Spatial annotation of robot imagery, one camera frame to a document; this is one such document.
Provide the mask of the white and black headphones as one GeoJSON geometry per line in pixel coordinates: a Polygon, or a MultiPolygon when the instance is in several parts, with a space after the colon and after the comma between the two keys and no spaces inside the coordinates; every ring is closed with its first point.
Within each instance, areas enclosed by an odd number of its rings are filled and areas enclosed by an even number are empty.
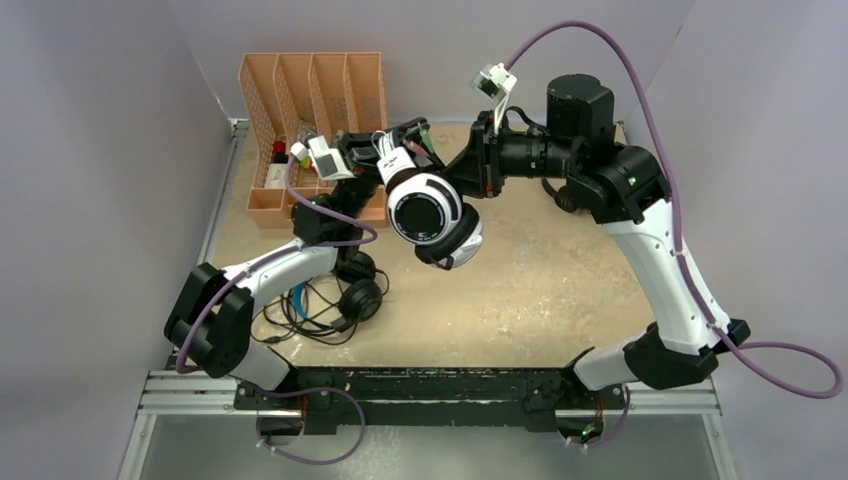
{"type": "Polygon", "coordinates": [[[423,263],[441,270],[463,266],[480,250],[483,223],[478,211],[436,171],[425,143],[393,143],[385,131],[372,135],[377,168],[387,194],[387,213],[396,233],[415,245],[423,263]]]}

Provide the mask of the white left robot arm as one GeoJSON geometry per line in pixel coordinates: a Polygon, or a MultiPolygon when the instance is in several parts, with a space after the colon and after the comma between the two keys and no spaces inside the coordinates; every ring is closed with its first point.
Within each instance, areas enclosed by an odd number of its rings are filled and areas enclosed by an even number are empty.
{"type": "Polygon", "coordinates": [[[294,238],[287,244],[240,264],[217,268],[204,262],[191,270],[164,326],[177,351],[176,371],[238,378],[259,387],[272,408],[292,405],[298,395],[298,382],[290,376],[294,367],[253,338],[253,321],[281,294],[330,273],[377,240],[376,229],[360,218],[383,183],[377,161],[396,146],[424,146],[428,127],[418,117],[386,130],[293,144],[285,181],[291,181],[297,161],[309,155],[318,173],[335,181],[334,189],[319,200],[293,195],[294,238]]]}

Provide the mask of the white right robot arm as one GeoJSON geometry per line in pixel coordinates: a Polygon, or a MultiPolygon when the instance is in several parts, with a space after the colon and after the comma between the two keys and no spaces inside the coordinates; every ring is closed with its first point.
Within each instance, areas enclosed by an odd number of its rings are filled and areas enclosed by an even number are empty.
{"type": "Polygon", "coordinates": [[[565,366],[561,392],[584,407],[609,386],[639,381],[665,390],[710,376],[718,357],[751,334],[711,297],[674,234],[672,188],[648,150],[615,139],[614,94],[593,76],[562,75],[547,87],[544,125],[496,127],[489,112],[447,165],[465,196],[498,196],[509,177],[561,178],[559,204],[583,209],[623,252],[654,315],[638,337],[590,348],[565,366]]]}

